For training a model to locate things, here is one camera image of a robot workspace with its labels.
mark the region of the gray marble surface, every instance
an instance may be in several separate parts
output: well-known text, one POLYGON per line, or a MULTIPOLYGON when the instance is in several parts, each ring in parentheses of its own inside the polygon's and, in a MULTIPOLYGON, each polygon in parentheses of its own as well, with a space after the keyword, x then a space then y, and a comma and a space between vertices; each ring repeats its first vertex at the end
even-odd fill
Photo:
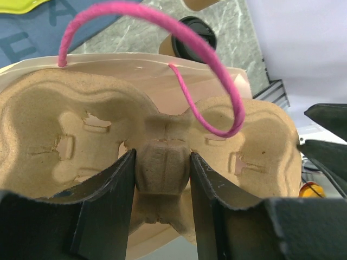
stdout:
MULTIPOLYGON (((247 70, 252 93, 268 86, 265 65, 256 40, 245 0, 225 0, 202 11, 189 10, 181 0, 144 0, 143 4, 157 8, 180 20, 197 16, 209 24, 217 35, 217 54, 228 67, 247 70)), ((169 33, 131 17, 122 17, 72 53, 158 53, 169 33)))

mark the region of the pink cord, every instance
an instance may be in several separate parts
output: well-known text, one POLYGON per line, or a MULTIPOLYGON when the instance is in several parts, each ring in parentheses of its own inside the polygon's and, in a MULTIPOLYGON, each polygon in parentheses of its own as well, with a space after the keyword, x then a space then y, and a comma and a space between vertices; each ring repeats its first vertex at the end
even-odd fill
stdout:
POLYGON ((165 30, 169 31, 178 38, 185 45, 190 47, 194 52, 201 57, 201 59, 210 66, 211 70, 220 79, 224 89, 230 95, 230 100, 233 105, 235 120, 232 128, 227 131, 221 131, 210 125, 200 114, 196 108, 189 91, 184 83, 184 80, 179 73, 178 69, 173 65, 169 64, 169 67, 176 74, 181 89, 187 99, 189 106, 196 119, 212 134, 219 137, 232 137, 242 127, 243 121, 245 120, 245 109, 243 107, 240 94, 230 77, 229 73, 215 54, 212 47, 207 44, 199 35, 192 31, 189 27, 183 23, 175 20, 174 18, 163 14, 160 11, 140 5, 138 3, 129 2, 106 2, 101 4, 95 4, 77 14, 75 18, 69 23, 64 36, 61 40, 59 49, 58 66, 65 67, 67 64, 66 57, 69 46, 75 32, 86 22, 95 19, 102 15, 129 15, 136 18, 142 18, 151 23, 154 23, 165 30))

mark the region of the yellow round object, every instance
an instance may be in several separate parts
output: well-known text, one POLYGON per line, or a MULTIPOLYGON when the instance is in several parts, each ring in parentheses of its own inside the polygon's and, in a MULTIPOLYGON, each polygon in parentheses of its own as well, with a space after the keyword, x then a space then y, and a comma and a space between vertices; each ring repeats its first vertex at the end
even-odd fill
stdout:
POLYGON ((307 182, 302 188, 300 189, 299 192, 299 197, 300 198, 325 198, 325 192, 324 189, 319 186, 318 184, 310 181, 307 182))
POLYGON ((22 15, 49 0, 0 0, 0 13, 22 15))

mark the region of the blue mat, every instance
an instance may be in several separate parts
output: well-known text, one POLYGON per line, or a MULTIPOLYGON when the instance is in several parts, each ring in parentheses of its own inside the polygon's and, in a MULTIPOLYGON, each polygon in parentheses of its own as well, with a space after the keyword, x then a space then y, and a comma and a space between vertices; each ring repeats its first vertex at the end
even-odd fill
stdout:
MULTIPOLYGON (((105 0, 50 0, 25 15, 0 14, 0 68, 29 58, 57 55, 67 24, 78 12, 100 2, 105 0)), ((86 23, 75 34, 70 50, 119 17, 105 16, 86 23)))

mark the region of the black cup lid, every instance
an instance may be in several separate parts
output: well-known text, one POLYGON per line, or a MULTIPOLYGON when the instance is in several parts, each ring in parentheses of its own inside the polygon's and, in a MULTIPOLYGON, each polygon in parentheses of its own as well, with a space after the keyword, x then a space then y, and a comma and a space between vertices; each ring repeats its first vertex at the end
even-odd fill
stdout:
MULTIPOLYGON (((208 26, 201 19, 194 16, 187 16, 181 20, 180 22, 187 25, 194 32, 199 34, 212 48, 216 49, 217 47, 217 38, 215 33, 212 31, 211 27, 208 26)), ((174 36, 171 37, 173 52, 176 57, 183 58, 186 60, 196 61, 200 63, 204 63, 199 56, 195 54, 190 48, 180 42, 174 36)))

